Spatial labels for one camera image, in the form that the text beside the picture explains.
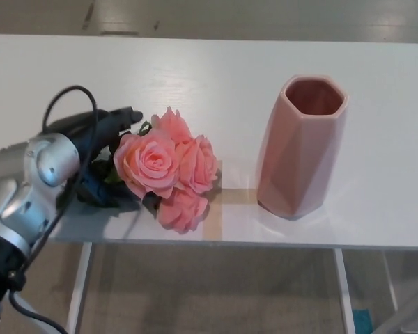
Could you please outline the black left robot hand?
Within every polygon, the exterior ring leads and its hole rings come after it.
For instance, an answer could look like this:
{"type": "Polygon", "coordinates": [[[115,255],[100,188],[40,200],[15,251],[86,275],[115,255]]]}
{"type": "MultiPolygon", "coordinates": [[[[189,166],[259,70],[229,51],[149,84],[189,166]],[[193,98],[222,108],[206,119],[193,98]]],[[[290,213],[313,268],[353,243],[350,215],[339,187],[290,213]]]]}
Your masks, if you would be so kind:
{"type": "Polygon", "coordinates": [[[99,208],[115,208],[120,199],[130,198],[122,181],[110,180],[116,172],[112,158],[122,135],[130,133],[131,126],[142,119],[142,112],[127,106],[113,111],[83,112],[46,125],[44,134],[59,133],[70,139],[85,167],[80,183],[73,186],[77,178],[74,176],[67,183],[66,193],[99,208]]]}

